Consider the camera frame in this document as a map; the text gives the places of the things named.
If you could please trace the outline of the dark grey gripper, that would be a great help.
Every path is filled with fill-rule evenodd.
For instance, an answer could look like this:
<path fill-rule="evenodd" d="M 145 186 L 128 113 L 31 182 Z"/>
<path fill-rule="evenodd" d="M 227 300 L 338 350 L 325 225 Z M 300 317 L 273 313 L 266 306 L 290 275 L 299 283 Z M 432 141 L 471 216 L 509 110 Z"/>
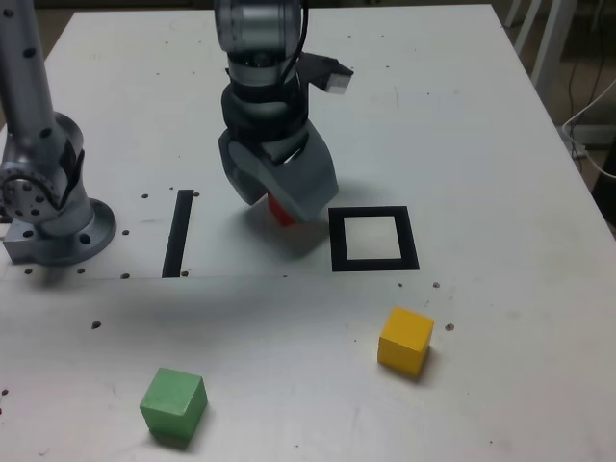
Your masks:
<path fill-rule="evenodd" d="M 218 148 L 227 180 L 248 205 L 268 193 L 293 220 L 306 222 L 338 193 L 331 154 L 310 122 L 282 135 L 227 128 Z"/>

